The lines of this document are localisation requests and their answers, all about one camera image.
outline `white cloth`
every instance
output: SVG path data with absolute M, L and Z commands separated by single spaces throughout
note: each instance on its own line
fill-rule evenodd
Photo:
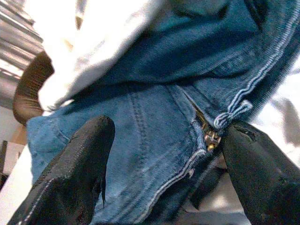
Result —
M 300 57 L 272 98 L 252 121 L 300 167 Z
M 77 30 L 77 0 L 28 0 L 25 11 L 35 20 L 52 59 L 54 74 L 38 93 L 45 111 L 103 76 L 155 18 L 164 0 L 88 0 Z

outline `brown leather strap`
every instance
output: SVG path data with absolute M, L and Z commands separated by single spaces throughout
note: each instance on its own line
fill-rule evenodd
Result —
M 32 117 L 42 115 L 43 110 L 38 103 L 38 91 L 53 73 L 51 59 L 45 52 L 39 53 L 24 71 L 13 102 L 14 116 L 24 126 Z

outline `denim fabric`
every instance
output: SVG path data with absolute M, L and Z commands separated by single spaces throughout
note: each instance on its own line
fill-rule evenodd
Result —
M 300 0 L 246 2 L 215 17 L 173 14 L 72 104 L 30 120 L 34 177 L 87 120 L 107 115 L 116 134 L 106 204 L 98 201 L 92 224 L 143 221 L 168 187 L 210 159 L 187 96 L 222 131 L 263 100 L 255 96 L 271 91 L 299 46 Z
M 220 151 L 221 150 L 218 149 L 207 156 L 205 160 L 199 161 L 198 164 L 189 171 L 187 176 L 169 187 L 160 196 L 145 222 L 148 222 L 149 224 L 159 224 L 163 222 L 172 222 L 173 224 L 176 224 L 176 217 L 178 216 L 180 207 L 188 197 L 191 197 L 191 193 L 197 193 L 198 190 L 196 190 L 196 187 L 200 187 L 202 196 L 208 194 L 211 191 L 209 186 L 215 187 L 220 177 L 216 175 L 217 172 L 215 171 L 222 170 L 215 168 L 218 164 L 218 155 Z

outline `zipper pull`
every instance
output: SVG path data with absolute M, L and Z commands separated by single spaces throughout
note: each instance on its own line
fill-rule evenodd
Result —
M 209 125 L 203 113 L 198 109 L 198 107 L 195 106 L 195 104 L 193 104 L 193 106 L 196 109 L 197 117 L 202 122 L 202 130 L 204 132 L 204 140 L 206 143 L 207 151 L 213 151 L 220 144 L 221 137 Z

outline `zipper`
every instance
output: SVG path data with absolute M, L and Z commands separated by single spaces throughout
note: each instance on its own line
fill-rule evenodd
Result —
M 195 103 L 190 99 L 190 97 L 184 93 L 190 103 L 196 110 L 196 116 L 202 123 L 202 130 L 204 132 L 204 140 L 206 144 L 207 151 L 213 151 L 221 142 L 221 137 L 218 133 L 211 127 L 209 122 L 204 117 L 204 114 L 200 111 L 200 109 L 195 105 Z

